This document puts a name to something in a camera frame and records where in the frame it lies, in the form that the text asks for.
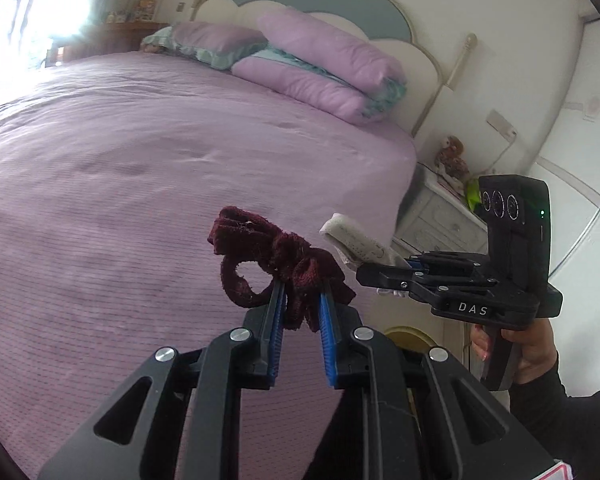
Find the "person's right hand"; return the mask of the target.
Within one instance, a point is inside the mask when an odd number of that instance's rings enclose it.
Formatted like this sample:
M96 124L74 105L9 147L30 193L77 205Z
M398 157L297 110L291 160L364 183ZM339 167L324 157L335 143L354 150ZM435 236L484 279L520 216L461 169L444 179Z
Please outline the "person's right hand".
M517 385L528 384L547 373L557 363L554 330L548 318L537 318L525 330L501 330L504 339L518 344L521 350L514 376ZM482 325L470 330L471 348L482 362L491 356L491 339Z

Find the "person's right forearm black sleeve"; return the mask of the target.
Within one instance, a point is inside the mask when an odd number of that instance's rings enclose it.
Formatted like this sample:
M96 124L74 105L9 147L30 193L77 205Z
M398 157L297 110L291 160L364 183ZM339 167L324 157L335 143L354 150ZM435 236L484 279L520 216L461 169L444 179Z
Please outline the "person's right forearm black sleeve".
M553 366L509 389L510 412L576 479L600 479L600 391L568 396Z

